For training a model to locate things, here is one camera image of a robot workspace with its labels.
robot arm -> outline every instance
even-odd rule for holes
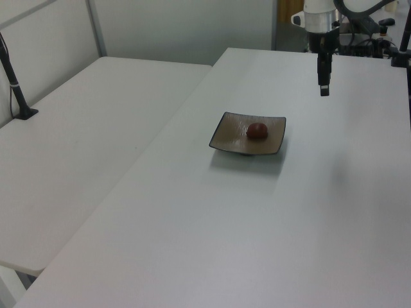
[[[305,0],[304,11],[291,17],[292,23],[306,28],[310,50],[318,53],[317,72],[321,96],[329,96],[331,63],[338,48],[340,16],[369,16],[395,0]]]

square plate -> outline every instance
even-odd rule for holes
[[[250,139],[246,132],[250,124],[263,123],[268,128],[268,137]],[[225,112],[214,132],[209,146],[244,155],[277,154],[283,143],[285,117],[259,117]]]

gray wall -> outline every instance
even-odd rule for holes
[[[90,0],[109,56],[213,65],[228,47],[271,49],[277,0]]]

cable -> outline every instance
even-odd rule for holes
[[[349,44],[348,44],[348,48],[350,48],[351,45],[353,45],[354,38],[355,38],[355,33],[354,33],[354,26],[353,26],[353,22],[352,22],[351,18],[348,18],[348,17],[347,17],[347,19],[348,19],[349,25],[350,25],[350,27],[351,27],[351,40],[350,40],[350,42],[349,42]]]
[[[12,108],[12,86],[10,86],[10,114],[12,115],[12,119],[14,119],[13,108]]]
[[[8,57],[8,59],[10,59],[10,54],[8,53],[8,48],[7,48],[7,44],[6,44],[6,42],[4,41],[4,38],[3,38],[3,36],[2,36],[2,34],[1,34],[1,32],[0,32],[0,40],[1,40],[1,43],[2,43],[2,45],[4,46],[4,48],[6,49],[6,53],[7,53],[7,57]],[[15,119],[14,118],[14,115],[13,115],[13,107],[12,107],[12,86],[10,85],[10,115],[12,116],[12,119]]]
[[[6,44],[6,41],[4,40],[1,32],[0,32],[0,40],[1,40],[1,43],[3,44],[4,48],[6,49],[7,57],[10,59],[10,54],[8,53],[7,44]]]

table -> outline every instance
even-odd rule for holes
[[[395,12],[387,12],[384,8],[371,14],[371,17],[378,23],[378,21],[386,18],[394,18],[396,24],[388,27],[387,35],[392,38],[393,43],[397,45],[398,49],[403,39],[405,23],[407,22],[408,11],[410,5],[407,0],[399,0],[397,10]]]
[[[101,58],[0,129],[0,265],[38,275],[210,70]]]
[[[406,72],[336,56],[330,90],[228,49],[16,308],[408,307]],[[209,148],[225,111],[286,116],[279,154]]]

